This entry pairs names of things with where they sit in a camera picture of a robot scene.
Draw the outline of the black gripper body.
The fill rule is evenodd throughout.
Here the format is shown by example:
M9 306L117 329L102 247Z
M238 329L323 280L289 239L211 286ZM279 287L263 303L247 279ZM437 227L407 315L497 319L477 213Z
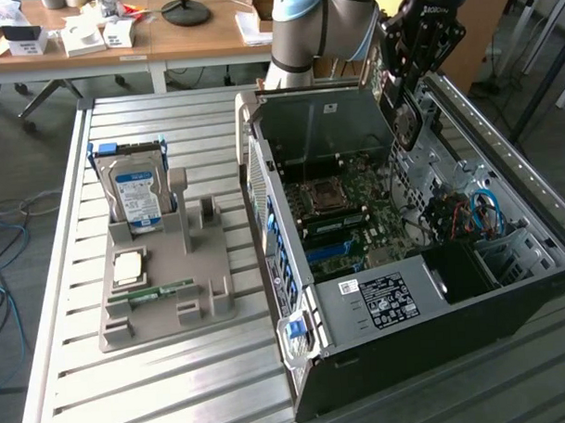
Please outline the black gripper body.
M407 11L409 20L407 29L403 35L403 45L408 60L414 64L413 44L416 39L418 22L425 18L456 18L458 9L466 0L404 0L400 5L400 11Z

